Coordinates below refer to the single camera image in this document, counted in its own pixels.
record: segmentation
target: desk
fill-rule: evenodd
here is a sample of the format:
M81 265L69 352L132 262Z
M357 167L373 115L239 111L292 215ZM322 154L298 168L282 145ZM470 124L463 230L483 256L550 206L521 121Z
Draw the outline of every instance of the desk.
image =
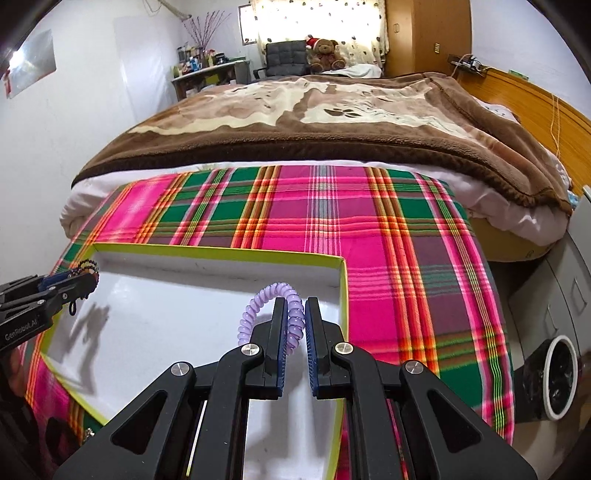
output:
M205 78L216 74L224 79L236 80L237 83L247 85L251 81L250 61L229 61L176 77L172 83L177 92L177 100L181 101L187 98L187 90L192 88L200 90L204 86Z

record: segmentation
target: wooden wardrobe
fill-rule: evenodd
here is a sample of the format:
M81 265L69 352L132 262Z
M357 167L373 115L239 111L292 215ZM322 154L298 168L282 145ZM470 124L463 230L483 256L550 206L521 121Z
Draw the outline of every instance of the wooden wardrobe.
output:
M472 51L470 0L386 0L386 21L390 43L386 77L450 74L448 54L461 57Z

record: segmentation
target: santa hat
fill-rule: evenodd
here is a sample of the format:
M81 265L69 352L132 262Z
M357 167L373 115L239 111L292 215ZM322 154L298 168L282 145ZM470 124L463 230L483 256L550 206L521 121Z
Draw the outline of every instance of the santa hat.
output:
M317 41L319 41L319 38L308 37L308 40L306 40L306 48L314 50Z

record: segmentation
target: wooden headboard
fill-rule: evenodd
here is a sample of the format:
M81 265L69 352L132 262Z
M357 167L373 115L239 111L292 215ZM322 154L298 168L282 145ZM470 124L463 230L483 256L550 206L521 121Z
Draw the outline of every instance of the wooden headboard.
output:
M560 161L573 179L573 191L583 193L591 185L591 121L568 103L556 100L546 90L500 70L489 69L482 78L460 72L458 82L483 102L506 106L543 146L556 153L550 133L554 111L554 136L558 134L560 113Z

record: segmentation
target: patterned curtain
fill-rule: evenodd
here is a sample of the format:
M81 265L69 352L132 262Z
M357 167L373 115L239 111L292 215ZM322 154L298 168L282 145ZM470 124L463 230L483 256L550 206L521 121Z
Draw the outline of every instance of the patterned curtain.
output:
M348 65L382 67L388 51L385 0L251 0L261 50L269 42L327 38Z

